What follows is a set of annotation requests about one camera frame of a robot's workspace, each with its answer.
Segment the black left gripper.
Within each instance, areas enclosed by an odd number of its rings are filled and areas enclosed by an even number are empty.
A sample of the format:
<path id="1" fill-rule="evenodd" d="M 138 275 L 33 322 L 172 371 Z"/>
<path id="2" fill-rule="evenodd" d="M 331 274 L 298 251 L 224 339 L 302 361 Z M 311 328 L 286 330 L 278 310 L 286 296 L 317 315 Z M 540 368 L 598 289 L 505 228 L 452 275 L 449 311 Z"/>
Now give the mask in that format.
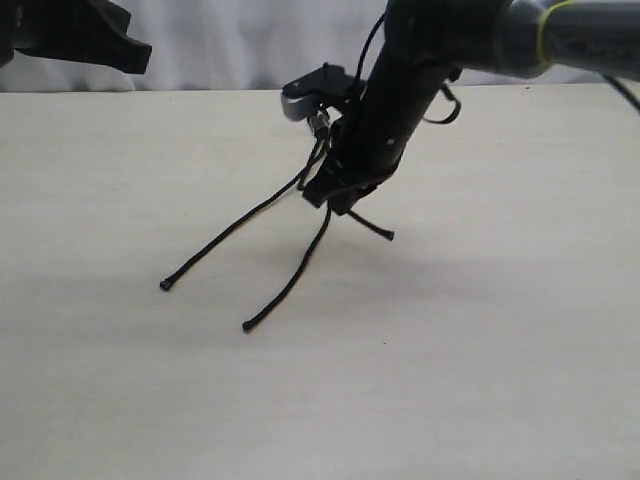
<path id="1" fill-rule="evenodd" d="M 17 52 L 146 72 L 152 47 L 129 35 L 130 13 L 112 1 L 3 1 L 1 63 Z"/>

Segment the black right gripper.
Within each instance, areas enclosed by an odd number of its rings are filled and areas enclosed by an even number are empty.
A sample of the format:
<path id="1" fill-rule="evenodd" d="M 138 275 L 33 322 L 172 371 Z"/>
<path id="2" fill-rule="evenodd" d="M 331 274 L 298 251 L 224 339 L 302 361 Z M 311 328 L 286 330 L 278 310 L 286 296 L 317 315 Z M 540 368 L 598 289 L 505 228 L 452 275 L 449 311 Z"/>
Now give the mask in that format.
<path id="1" fill-rule="evenodd" d="M 349 213 L 396 168 L 411 135 L 457 70 L 492 71 L 503 1 L 391 1 L 385 11 L 384 45 L 356 108 L 318 173 L 302 190 L 320 208 Z"/>

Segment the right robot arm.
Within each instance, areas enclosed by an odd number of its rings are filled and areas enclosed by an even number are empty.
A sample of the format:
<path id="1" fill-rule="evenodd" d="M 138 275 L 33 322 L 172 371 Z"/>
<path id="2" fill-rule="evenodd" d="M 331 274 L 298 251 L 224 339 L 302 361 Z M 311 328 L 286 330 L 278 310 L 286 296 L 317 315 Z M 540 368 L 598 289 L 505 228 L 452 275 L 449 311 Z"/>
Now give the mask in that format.
<path id="1" fill-rule="evenodd" d="M 282 92 L 290 118 L 324 106 L 341 114 L 303 190 L 340 215 L 395 173 L 435 96 L 464 70 L 531 79 L 560 65 L 639 76 L 635 1 L 391 1 L 374 31 L 384 42 L 369 75 L 326 65 Z"/>

